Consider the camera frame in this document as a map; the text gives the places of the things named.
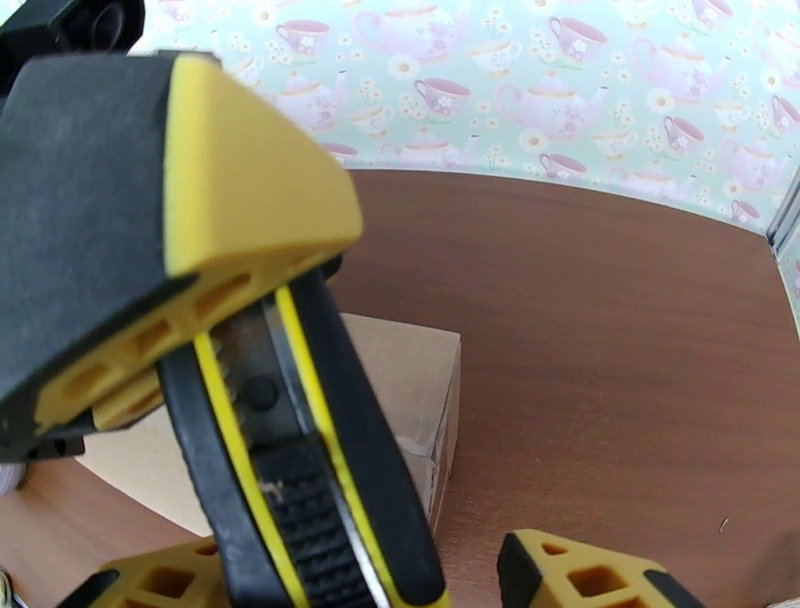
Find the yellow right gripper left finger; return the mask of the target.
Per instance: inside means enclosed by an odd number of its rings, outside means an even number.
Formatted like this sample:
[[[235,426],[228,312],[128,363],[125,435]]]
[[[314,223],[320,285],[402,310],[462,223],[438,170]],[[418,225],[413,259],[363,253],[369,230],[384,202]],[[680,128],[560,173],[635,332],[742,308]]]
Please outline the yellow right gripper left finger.
[[[61,607],[227,607],[227,588],[215,541],[175,545],[104,564]]]

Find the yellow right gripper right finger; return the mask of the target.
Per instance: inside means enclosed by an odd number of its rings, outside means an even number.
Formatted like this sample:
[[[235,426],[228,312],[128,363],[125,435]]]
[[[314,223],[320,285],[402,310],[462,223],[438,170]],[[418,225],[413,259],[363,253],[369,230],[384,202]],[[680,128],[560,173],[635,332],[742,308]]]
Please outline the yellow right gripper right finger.
[[[701,607],[651,560],[534,529],[508,533],[497,560],[504,607]]]

